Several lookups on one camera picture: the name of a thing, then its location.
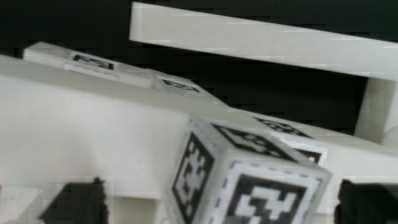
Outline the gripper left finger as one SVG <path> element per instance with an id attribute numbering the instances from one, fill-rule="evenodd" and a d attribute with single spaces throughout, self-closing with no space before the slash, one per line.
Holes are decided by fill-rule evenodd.
<path id="1" fill-rule="evenodd" d="M 105 181 L 67 183 L 39 216 L 44 224 L 108 224 Z"/>

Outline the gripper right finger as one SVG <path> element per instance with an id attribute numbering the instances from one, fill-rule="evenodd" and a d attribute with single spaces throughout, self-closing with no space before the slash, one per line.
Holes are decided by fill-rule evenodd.
<path id="1" fill-rule="evenodd" d="M 334 224 L 398 224 L 398 184 L 343 180 Z"/>

